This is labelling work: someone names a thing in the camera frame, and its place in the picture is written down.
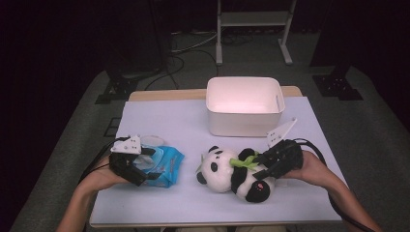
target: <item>table edge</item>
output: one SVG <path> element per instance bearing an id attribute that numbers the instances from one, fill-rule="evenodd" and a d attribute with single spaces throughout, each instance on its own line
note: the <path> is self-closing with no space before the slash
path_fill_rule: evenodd
<path id="1" fill-rule="evenodd" d="M 259 222 L 188 222 L 188 223 L 90 223 L 94 228 L 153 228 L 153 227 L 206 227 L 206 226 L 266 226 L 266 225 L 289 225 L 289 224 L 319 224 L 319 223 L 342 223 L 342 220 L 289 220 L 289 221 L 259 221 Z"/>
<path id="2" fill-rule="evenodd" d="M 284 97 L 303 96 L 301 90 L 297 86 L 280 86 L 280 89 Z M 205 98 L 206 89 L 135 91 L 130 94 L 129 102 L 204 100 Z"/>

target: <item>white tabletop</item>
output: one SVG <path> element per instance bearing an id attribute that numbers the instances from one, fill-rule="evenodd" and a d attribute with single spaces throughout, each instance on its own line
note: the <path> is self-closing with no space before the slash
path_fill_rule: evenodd
<path id="1" fill-rule="evenodd" d="M 298 122 L 286 138 L 304 138 L 323 153 L 329 168 L 344 178 L 306 97 L 285 98 L 279 124 Z M 298 180 L 277 180 L 270 198 L 259 204 L 233 192 L 214 193 L 196 181 L 201 154 L 214 145 L 264 152 L 266 138 L 220 137 L 208 131 L 205 100 L 128 101 L 117 136 L 156 135 L 185 158 L 176 185 L 170 188 L 117 185 L 99 192 L 90 223 L 94 227 L 281 224 L 341 221 L 327 191 Z"/>

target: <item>panda ear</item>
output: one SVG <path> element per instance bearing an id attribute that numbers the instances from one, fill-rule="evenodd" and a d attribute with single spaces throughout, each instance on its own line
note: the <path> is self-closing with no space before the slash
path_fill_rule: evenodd
<path id="1" fill-rule="evenodd" d="M 202 185 L 206 185 L 206 180 L 204 178 L 204 176 L 202 175 L 202 172 L 198 172 L 196 173 L 196 179 L 198 180 L 198 182 Z"/>
<path id="2" fill-rule="evenodd" d="M 214 146 L 214 147 L 212 147 L 211 149 L 209 149 L 208 153 L 210 153 L 210 152 L 212 152 L 212 151 L 214 151 L 214 150 L 216 150 L 216 149 L 218 149 L 218 148 L 219 148 L 218 146 Z"/>
<path id="3" fill-rule="evenodd" d="M 251 148 L 247 148 L 247 149 L 242 150 L 238 158 L 239 160 L 244 161 L 247 159 L 247 157 L 254 156 L 254 155 L 255 155 L 255 151 Z"/>

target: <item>white plastic bin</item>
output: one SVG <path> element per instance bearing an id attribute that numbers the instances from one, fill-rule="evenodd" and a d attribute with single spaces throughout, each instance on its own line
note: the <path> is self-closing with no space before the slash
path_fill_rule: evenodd
<path id="1" fill-rule="evenodd" d="M 219 136 L 266 136 L 285 108 L 279 83 L 255 76 L 211 78 L 206 105 L 209 131 Z"/>

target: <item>black wire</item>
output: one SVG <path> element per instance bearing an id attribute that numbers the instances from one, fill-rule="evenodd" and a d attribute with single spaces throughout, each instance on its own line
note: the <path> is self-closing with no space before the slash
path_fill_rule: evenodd
<path id="1" fill-rule="evenodd" d="M 162 76 L 159 76 L 159 77 L 155 78 L 154 80 L 152 80 L 152 81 L 144 88 L 144 91 L 148 90 L 148 88 L 149 88 L 152 84 L 154 84 L 156 81 L 158 81 L 158 80 L 160 80 L 160 79 L 162 79 L 162 78 L 164 78 L 164 77 L 167 77 L 167 76 L 170 76 L 170 77 L 171 77 L 172 81 L 174 82 L 175 88 L 176 88 L 176 89 L 179 89 L 178 83 L 175 81 L 175 79 L 174 79 L 174 77 L 173 77 L 172 75 L 175 74 L 175 73 L 177 73 L 177 72 L 179 72 L 181 69 L 183 69 L 185 62 L 184 62 L 183 59 L 181 59 L 181 58 L 179 58 L 179 57 L 176 57 L 176 56 L 172 56 L 172 58 L 176 58 L 176 59 L 180 60 L 180 61 L 182 62 L 181 67 L 178 68 L 178 70 L 176 70 L 176 71 L 174 71 L 174 72 L 169 72 L 169 70 L 167 70 L 167 74 L 162 75 Z"/>
<path id="2" fill-rule="evenodd" d="M 209 38 L 208 34 L 216 34 L 214 30 L 207 31 L 207 32 L 201 32 L 201 33 L 196 33 L 196 32 L 188 32 L 189 35 L 195 36 L 195 37 L 204 37 L 204 38 Z"/>
<path id="3" fill-rule="evenodd" d="M 96 167 L 96 168 L 92 169 L 88 174 L 90 174 L 90 173 L 92 173 L 93 171 L 96 171 L 96 170 L 98 170 L 98 169 L 100 169 L 100 168 L 102 168 L 102 167 L 105 167 L 105 166 L 109 166 L 109 163 L 106 163 L 106 164 L 104 164 L 104 165 L 101 165 L 101 166 L 99 166 L 99 167 Z"/>
<path id="4" fill-rule="evenodd" d="M 222 44 L 226 45 L 226 46 L 240 46 L 243 44 L 247 44 L 253 41 L 253 36 L 249 35 L 249 36 L 237 36 L 237 35 L 226 35 L 222 37 Z"/>
<path id="5" fill-rule="evenodd" d="M 155 76 L 159 73 L 161 73 L 163 70 L 163 68 L 158 68 L 157 70 L 152 71 L 151 73 L 147 73 L 147 74 L 143 74 L 143 75 L 135 75 L 132 77 L 124 77 L 124 79 L 126 79 L 127 81 L 131 81 L 131 82 L 136 82 L 138 83 L 141 79 L 146 79 L 152 76 Z"/>
<path id="6" fill-rule="evenodd" d="M 218 76 L 220 74 L 220 69 L 217 65 L 217 61 L 215 60 L 214 56 L 211 53 L 209 53 L 207 51 L 204 51 L 204 50 L 187 50 L 187 51 L 184 51 L 184 52 L 180 52 L 179 54 L 188 53 L 188 52 L 202 52 L 202 53 L 207 54 L 214 61 L 215 68 L 217 70 L 217 74 L 215 76 Z"/>
<path id="7" fill-rule="evenodd" d="M 212 36 L 212 37 L 210 37 L 210 38 L 207 38 L 206 40 L 204 40 L 204 41 L 201 41 L 201 42 L 199 42 L 199 43 L 196 43 L 196 44 L 194 44 L 194 45 L 191 45 L 191 46 L 188 46 L 188 47 L 185 47 L 185 48 L 182 48 L 182 49 L 173 49 L 171 52 L 173 53 L 173 54 L 178 54 L 178 53 L 182 53 L 182 52 L 185 52 L 185 51 L 188 51 L 188 50 L 190 50 L 190 49 L 194 49 L 194 48 L 197 48 L 197 47 L 200 47 L 200 46 L 204 46 L 204 45 L 209 45 L 210 44 L 210 42 L 212 42 L 212 41 L 214 41 L 215 40 L 215 38 L 217 37 L 217 34 L 215 33 L 215 32 L 210 32 L 210 33 L 213 33 L 214 35 Z"/>
<path id="8" fill-rule="evenodd" d="M 303 140 L 305 141 L 305 143 L 299 143 L 299 145 L 307 145 L 309 146 L 311 149 L 313 149 L 313 151 L 316 153 L 316 155 L 319 157 L 319 159 L 323 162 L 323 164 L 325 164 L 325 166 L 327 166 L 326 162 L 325 162 L 325 158 L 323 157 L 322 153 L 319 151 L 319 149 L 317 149 L 311 142 L 309 142 L 306 139 L 303 138 L 296 138 L 294 140 Z M 374 232 L 374 230 L 368 228 L 367 226 L 359 223 L 358 221 L 354 220 L 353 218 L 351 218 L 350 216 L 348 216 L 346 213 L 344 213 L 341 208 L 336 204 L 335 200 L 332 198 L 332 196 L 328 193 L 329 196 L 329 201 L 331 202 L 332 207 L 334 208 L 335 212 L 341 216 L 341 218 L 345 219 L 346 221 L 348 221 L 349 223 L 353 224 L 354 226 L 356 226 L 357 228 L 366 231 L 366 232 Z"/>
<path id="9" fill-rule="evenodd" d="M 100 161 L 101 157 L 103 156 L 103 154 L 106 152 L 106 150 L 108 150 L 108 148 L 115 143 L 116 141 L 125 141 L 129 139 L 129 137 L 118 137 L 116 139 L 114 139 L 113 141 L 109 142 L 108 144 L 105 144 L 102 149 L 97 153 L 96 157 L 93 159 L 93 161 L 91 161 L 91 163 L 87 166 L 87 168 L 85 168 L 85 170 L 82 172 L 81 177 L 78 180 L 78 183 L 80 183 L 82 180 L 84 180 L 84 178 L 91 172 L 92 169 L 94 169 L 94 166 L 97 164 L 97 162 Z"/>

